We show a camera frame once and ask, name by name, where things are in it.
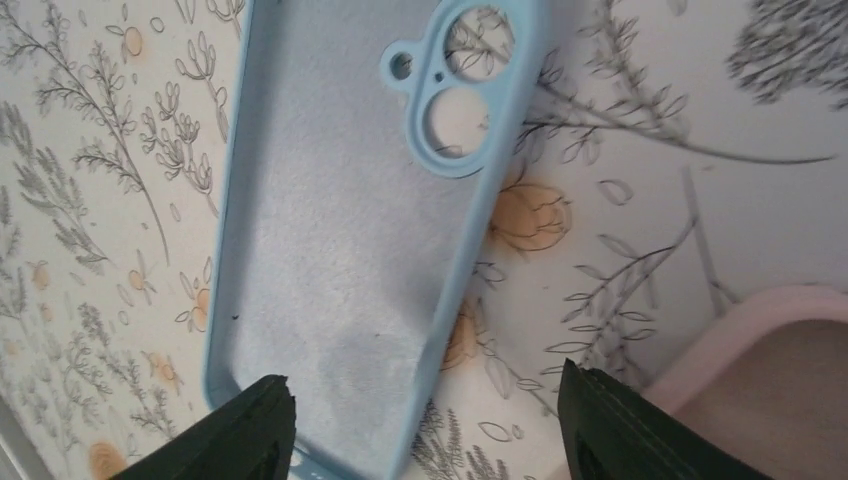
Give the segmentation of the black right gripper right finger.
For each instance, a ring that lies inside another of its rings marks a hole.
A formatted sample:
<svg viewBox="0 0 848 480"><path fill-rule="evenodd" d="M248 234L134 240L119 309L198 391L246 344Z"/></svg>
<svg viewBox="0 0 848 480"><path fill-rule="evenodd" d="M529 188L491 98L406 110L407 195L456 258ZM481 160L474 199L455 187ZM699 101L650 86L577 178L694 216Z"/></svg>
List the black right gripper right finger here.
<svg viewBox="0 0 848 480"><path fill-rule="evenodd" d="M557 415L573 479L765 479L602 370L565 361Z"/></svg>

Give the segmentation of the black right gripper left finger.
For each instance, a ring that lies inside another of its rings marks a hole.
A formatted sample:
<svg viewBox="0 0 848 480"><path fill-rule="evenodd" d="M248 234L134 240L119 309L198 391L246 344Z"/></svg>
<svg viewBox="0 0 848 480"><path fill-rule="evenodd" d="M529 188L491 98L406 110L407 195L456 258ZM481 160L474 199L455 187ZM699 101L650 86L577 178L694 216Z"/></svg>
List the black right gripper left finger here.
<svg viewBox="0 0 848 480"><path fill-rule="evenodd" d="M296 433L287 378L266 375L116 479L285 479Z"/></svg>

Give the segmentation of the pink phone case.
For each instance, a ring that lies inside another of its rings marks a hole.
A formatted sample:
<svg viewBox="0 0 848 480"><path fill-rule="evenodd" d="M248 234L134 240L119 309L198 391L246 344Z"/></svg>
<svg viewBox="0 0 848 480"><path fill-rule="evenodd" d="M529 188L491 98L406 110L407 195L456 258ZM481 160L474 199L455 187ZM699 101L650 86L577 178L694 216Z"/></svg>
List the pink phone case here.
<svg viewBox="0 0 848 480"><path fill-rule="evenodd" d="M847 475L847 297L755 294L638 392L765 479Z"/></svg>

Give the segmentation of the light blue phone case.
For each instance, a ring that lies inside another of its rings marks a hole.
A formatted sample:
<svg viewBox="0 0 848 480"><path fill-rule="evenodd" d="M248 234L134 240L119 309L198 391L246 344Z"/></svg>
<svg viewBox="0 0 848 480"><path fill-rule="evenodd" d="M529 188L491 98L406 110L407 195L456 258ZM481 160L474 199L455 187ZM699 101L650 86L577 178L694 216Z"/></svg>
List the light blue phone case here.
<svg viewBox="0 0 848 480"><path fill-rule="evenodd" d="M546 1L251 1L204 387L296 401L297 479L397 479L548 47Z"/></svg>

